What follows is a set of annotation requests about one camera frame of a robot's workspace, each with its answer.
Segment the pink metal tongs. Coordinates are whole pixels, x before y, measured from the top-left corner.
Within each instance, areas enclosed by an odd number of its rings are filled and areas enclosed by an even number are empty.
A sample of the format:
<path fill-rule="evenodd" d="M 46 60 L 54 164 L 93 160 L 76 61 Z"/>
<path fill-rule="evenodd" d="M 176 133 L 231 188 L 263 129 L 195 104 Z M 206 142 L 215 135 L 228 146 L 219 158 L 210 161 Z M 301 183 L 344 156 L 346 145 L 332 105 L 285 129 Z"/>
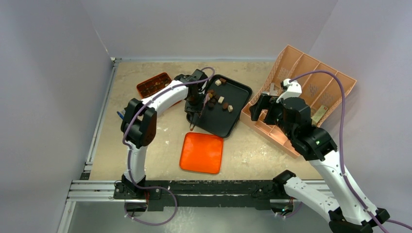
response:
<path fill-rule="evenodd" d="M 209 101 L 210 97 L 209 94 L 204 94 L 204 99 L 202 100 L 202 104 L 200 105 L 200 110 L 196 113 L 192 114 L 192 119 L 189 125 L 189 131 L 192 132 L 197 125 L 197 122 L 200 120 L 202 113 L 206 107 L 207 102 Z"/>

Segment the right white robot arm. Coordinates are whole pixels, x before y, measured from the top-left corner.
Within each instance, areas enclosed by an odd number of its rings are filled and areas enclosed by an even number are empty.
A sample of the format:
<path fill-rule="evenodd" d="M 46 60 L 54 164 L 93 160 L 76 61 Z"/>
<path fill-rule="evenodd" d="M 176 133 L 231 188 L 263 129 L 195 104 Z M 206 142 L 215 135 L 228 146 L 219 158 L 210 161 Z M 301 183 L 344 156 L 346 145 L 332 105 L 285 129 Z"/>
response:
<path fill-rule="evenodd" d="M 378 208 L 359 189 L 340 163 L 340 153 L 330 134 L 312 124 L 310 107 L 299 97 L 285 100 L 262 93 L 249 111 L 258 121 L 267 110 L 264 123 L 276 125 L 290 140 L 292 147 L 322 176 L 334 195 L 306 187 L 293 172 L 285 170 L 273 179 L 273 192 L 283 198 L 290 196 L 321 215 L 334 233 L 371 233 L 373 227 L 385 223 L 390 215 Z"/>

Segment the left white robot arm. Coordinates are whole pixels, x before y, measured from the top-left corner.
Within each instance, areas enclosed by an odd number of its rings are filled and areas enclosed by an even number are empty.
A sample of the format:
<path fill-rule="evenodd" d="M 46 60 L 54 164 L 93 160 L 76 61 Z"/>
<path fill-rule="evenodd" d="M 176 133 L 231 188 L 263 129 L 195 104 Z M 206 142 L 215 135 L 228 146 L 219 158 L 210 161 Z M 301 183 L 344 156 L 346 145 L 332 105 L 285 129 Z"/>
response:
<path fill-rule="evenodd" d="M 132 198 L 138 199 L 145 192 L 146 152 L 156 135 L 158 115 L 184 100 L 185 113 L 200 116 L 206 101 L 204 87 L 210 79 L 203 69 L 196 69 L 191 75 L 176 76 L 170 84 L 150 97 L 128 102 L 120 127 L 123 132 L 122 143 L 128 152 L 121 182 Z"/>

